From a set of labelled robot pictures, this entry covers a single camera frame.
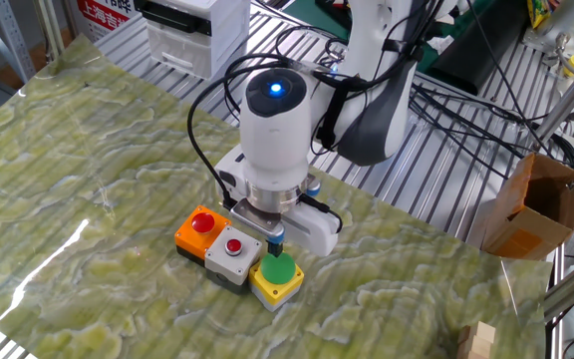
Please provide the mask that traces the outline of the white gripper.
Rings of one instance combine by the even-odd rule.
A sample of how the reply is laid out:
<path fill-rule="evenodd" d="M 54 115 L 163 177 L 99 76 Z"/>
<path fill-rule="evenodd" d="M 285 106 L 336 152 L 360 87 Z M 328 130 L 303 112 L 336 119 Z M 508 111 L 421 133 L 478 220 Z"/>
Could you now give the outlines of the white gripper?
<path fill-rule="evenodd" d="M 323 203 L 304 192 L 310 186 L 319 189 L 320 182 L 311 174 L 300 187 L 287 193 L 277 212 L 261 209 L 252 185 L 243 175 L 246 164 L 241 145 L 233 148 L 215 166 L 230 197 L 236 204 L 230 210 L 241 223 L 265 235 L 269 242 L 293 241 L 318 256 L 327 256 L 338 242 L 341 221 Z M 283 244 L 269 243 L 268 253 L 280 256 Z"/>

